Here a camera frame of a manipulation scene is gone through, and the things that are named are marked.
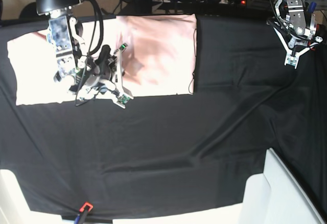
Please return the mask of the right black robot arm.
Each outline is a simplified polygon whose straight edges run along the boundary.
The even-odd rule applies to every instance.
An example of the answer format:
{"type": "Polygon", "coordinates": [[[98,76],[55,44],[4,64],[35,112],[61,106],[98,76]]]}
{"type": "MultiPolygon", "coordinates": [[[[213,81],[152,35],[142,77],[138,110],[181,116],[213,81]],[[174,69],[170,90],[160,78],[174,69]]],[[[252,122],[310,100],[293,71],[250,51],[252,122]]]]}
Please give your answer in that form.
{"type": "Polygon", "coordinates": [[[122,53],[127,44],[121,43],[113,52],[103,44],[104,19],[96,0],[36,0],[38,15],[49,17],[46,40],[55,50],[56,84],[66,85],[68,94],[75,97],[75,106],[81,106],[98,95],[113,101],[121,108],[133,99],[123,86],[122,53]],[[98,43],[86,43],[82,23],[72,8],[83,2],[91,3],[94,10],[94,27],[100,29],[98,43]]]}

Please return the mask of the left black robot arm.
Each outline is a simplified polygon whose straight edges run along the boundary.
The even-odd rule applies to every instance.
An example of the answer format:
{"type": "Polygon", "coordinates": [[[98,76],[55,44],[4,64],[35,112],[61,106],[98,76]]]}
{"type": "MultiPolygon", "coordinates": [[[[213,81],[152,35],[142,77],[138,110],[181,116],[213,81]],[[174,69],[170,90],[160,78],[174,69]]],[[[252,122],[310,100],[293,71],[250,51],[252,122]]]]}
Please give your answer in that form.
{"type": "Polygon", "coordinates": [[[318,24],[315,0],[269,0],[274,16],[267,20],[285,51],[285,65],[297,68],[299,58],[326,44],[326,27],[318,24]]]}

